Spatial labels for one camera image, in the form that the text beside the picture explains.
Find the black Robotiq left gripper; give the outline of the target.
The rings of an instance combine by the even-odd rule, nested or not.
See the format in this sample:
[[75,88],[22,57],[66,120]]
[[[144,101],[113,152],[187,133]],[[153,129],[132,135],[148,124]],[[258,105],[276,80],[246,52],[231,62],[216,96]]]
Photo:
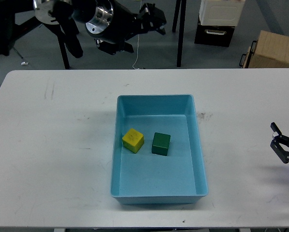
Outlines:
[[133,46],[126,41],[134,36],[136,19],[141,20],[141,34],[150,31],[166,34],[165,14],[154,3],[144,3],[136,16],[115,0],[100,0],[85,27],[99,50],[110,55],[121,51],[133,53]]

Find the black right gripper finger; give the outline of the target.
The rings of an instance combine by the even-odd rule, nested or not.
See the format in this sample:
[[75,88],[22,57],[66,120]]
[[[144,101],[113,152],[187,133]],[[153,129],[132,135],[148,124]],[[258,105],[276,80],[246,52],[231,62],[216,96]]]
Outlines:
[[287,164],[289,163],[289,137],[283,135],[274,122],[271,123],[270,127],[273,130],[273,139],[270,147],[281,161]]

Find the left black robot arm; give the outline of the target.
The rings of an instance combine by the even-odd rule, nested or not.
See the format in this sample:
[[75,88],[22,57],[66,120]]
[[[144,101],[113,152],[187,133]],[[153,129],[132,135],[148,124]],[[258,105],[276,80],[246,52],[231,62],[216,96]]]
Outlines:
[[167,23],[164,12],[151,3],[135,14],[116,0],[0,0],[0,55],[9,55],[16,40],[44,25],[80,58],[77,22],[85,25],[97,48],[110,55],[133,53],[129,39],[150,31],[164,35]]

